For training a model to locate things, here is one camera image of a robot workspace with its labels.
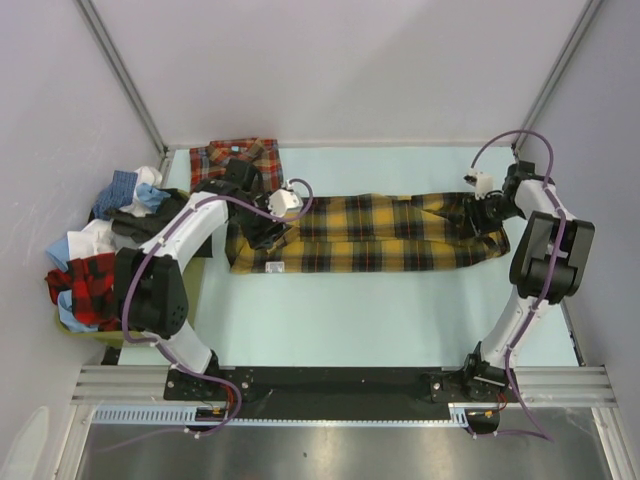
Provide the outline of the yellow plaid long sleeve shirt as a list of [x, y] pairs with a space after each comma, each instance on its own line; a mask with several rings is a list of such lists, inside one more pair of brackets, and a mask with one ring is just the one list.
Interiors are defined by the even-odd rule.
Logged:
[[235, 274], [444, 271], [498, 259], [510, 251], [503, 229], [477, 235], [467, 223], [463, 192], [412, 196], [317, 197], [266, 250], [227, 229], [225, 254]]

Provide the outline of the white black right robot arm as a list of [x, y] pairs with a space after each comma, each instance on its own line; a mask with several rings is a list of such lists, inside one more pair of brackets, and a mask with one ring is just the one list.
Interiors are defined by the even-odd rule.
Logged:
[[484, 401], [511, 386], [512, 368], [530, 328], [549, 307], [578, 290], [595, 226], [571, 214], [555, 183], [538, 175], [531, 162], [510, 165], [500, 190], [493, 188], [491, 175], [475, 168], [464, 180], [474, 188], [463, 201], [468, 233], [480, 237], [498, 232], [508, 219], [526, 221], [509, 269], [510, 297], [461, 370], [463, 393], [473, 401]]

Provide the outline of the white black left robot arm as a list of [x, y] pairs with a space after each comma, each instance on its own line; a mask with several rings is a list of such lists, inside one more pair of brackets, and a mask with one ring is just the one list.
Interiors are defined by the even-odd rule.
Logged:
[[220, 178], [200, 181], [157, 234], [115, 256], [113, 292], [124, 339], [156, 347], [174, 367], [189, 371], [185, 385], [191, 393], [202, 400], [214, 397], [221, 387], [219, 363], [187, 320], [184, 270], [214, 232], [229, 223], [252, 246], [271, 247], [302, 207], [290, 183], [268, 191], [260, 171], [236, 158]]

